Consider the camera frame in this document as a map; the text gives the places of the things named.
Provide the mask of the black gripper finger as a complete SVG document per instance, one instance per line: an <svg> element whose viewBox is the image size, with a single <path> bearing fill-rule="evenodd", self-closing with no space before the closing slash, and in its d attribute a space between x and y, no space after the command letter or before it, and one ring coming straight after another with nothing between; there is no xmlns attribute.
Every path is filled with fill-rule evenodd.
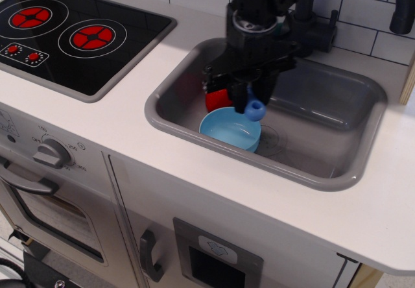
<svg viewBox="0 0 415 288"><path fill-rule="evenodd" d="M227 85L228 98L237 113L243 114L248 102L247 83L234 82Z"/></svg>
<svg viewBox="0 0 415 288"><path fill-rule="evenodd" d="M269 103L269 100L274 92L279 77L279 71L264 71L258 80L252 83L252 91L255 97L264 105Z"/></svg>

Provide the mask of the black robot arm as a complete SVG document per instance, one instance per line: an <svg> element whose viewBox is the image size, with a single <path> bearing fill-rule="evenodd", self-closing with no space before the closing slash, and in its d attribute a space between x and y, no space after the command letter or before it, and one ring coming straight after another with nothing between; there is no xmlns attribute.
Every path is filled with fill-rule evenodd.
<svg viewBox="0 0 415 288"><path fill-rule="evenodd" d="M279 74L295 68L296 42L277 37L278 19L297 0L233 0L227 6L226 46L203 68L209 112L232 106L247 114L268 104Z"/></svg>

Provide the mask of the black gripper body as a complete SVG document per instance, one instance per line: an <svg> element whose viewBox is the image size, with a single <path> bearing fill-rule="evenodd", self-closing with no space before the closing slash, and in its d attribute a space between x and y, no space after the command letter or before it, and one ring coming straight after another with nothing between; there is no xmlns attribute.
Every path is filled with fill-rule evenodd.
<svg viewBox="0 0 415 288"><path fill-rule="evenodd" d="M300 46L284 36L274 36L278 22L268 28L230 18L226 22L226 44L222 53L203 68L204 90L232 90L236 84L259 82L295 67L294 52Z"/></svg>

